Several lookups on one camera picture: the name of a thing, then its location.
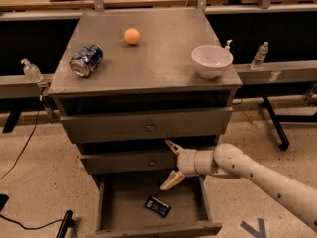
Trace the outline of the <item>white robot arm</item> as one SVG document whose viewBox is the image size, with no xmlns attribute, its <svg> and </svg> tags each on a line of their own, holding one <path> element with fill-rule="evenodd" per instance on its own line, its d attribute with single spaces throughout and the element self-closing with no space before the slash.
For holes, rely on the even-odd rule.
<svg viewBox="0 0 317 238">
<path fill-rule="evenodd" d="M 285 209 L 317 231 L 317 190 L 263 166 L 231 144 L 212 150 L 184 149 L 165 141 L 176 154 L 177 171 L 172 170 L 160 187 L 170 190 L 188 177 L 237 176 L 248 179 Z"/>
</svg>

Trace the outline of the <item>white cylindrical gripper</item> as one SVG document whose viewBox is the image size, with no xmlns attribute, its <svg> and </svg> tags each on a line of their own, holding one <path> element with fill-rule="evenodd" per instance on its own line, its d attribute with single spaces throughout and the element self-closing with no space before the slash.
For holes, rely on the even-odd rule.
<svg viewBox="0 0 317 238">
<path fill-rule="evenodd" d="M 181 146 L 170 140 L 166 140 L 165 142 L 172 151 L 178 155 L 177 166 L 179 171 L 172 171 L 167 180 L 160 187 L 161 190 L 170 190 L 181 183 L 185 177 L 194 177 L 198 175 L 195 168 L 196 150 L 183 149 Z"/>
</svg>

